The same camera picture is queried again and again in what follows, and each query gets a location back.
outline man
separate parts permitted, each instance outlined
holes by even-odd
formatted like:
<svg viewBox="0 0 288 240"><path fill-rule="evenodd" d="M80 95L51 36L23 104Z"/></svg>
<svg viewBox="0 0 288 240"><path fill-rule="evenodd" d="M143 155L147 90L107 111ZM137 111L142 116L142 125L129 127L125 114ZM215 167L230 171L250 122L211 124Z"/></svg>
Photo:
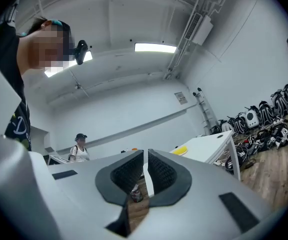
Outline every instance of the man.
<svg viewBox="0 0 288 240"><path fill-rule="evenodd" d="M74 44L71 28L59 20L35 19L24 36L6 22L0 24L0 71L20 96L21 102L11 116L5 135L31 151L30 110L22 76L29 69L44 70L55 62L72 61Z"/></svg>

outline white shirt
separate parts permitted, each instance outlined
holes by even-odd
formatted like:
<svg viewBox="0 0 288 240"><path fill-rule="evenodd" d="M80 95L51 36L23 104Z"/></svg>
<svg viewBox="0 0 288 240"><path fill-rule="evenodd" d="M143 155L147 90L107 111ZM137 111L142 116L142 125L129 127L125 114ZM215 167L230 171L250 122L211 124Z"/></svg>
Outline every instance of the white shirt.
<svg viewBox="0 0 288 240"><path fill-rule="evenodd" d="M81 150L79 147L76 145L73 146L70 149L69 155L74 156L76 159L76 162L84 162L84 161L89 161L90 160L90 155L87 152L86 148L83 148L84 150Z"/></svg>

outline person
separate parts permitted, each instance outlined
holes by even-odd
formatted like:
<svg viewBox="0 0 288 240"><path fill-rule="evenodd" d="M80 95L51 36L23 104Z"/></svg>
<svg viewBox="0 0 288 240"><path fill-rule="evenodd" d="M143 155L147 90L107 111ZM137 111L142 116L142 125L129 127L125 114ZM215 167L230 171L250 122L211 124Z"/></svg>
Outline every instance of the person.
<svg viewBox="0 0 288 240"><path fill-rule="evenodd" d="M5 136L19 141L28 151L32 150L30 110L22 76L29 69L43 70L55 63L72 61L73 50L71 28L63 21L36 18L24 36L17 35L6 21L0 24L0 72L21 98Z"/></svg>
<svg viewBox="0 0 288 240"><path fill-rule="evenodd" d="M90 160L90 155L87 149L84 147L85 138L87 138L87 136L82 133L76 135L76 145L70 149L68 160L74 162L84 162Z"/></svg>

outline black t-shirt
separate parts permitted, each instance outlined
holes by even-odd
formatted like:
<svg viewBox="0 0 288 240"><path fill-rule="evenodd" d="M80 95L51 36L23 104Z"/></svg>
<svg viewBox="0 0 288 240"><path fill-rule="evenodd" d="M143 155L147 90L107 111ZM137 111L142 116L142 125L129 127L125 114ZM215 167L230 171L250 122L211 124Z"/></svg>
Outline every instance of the black t-shirt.
<svg viewBox="0 0 288 240"><path fill-rule="evenodd" d="M8 123L5 135L21 142L31 151L30 110L24 95L24 83L17 63L17 51L20 38L15 28L2 23L0 25L0 71L20 96L21 102Z"/></svg>

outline white wall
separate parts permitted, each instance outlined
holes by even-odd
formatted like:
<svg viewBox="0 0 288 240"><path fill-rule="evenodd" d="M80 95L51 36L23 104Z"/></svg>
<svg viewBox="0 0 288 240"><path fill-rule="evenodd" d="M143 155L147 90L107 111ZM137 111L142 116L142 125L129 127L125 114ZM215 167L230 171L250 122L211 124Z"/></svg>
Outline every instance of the white wall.
<svg viewBox="0 0 288 240"><path fill-rule="evenodd" d="M181 81L203 90L218 119L270 102L288 84L287 14L275 0L227 0L213 23Z"/></svg>
<svg viewBox="0 0 288 240"><path fill-rule="evenodd" d="M24 89L31 126L46 132L53 131L54 114L45 99L28 88Z"/></svg>
<svg viewBox="0 0 288 240"><path fill-rule="evenodd" d="M32 146L32 151L40 153L43 156L48 154L48 152L44 148L44 136L47 133L47 131L35 127L30 128L30 142Z"/></svg>
<svg viewBox="0 0 288 240"><path fill-rule="evenodd" d="M183 92L188 103L181 105L174 95L177 92ZM188 88L176 80L108 90L54 112L56 149L65 153L76 144L76 134L83 133L88 136L89 151L103 157L127 148L170 151L204 133L199 121L191 118L193 110L186 112L195 105Z"/></svg>

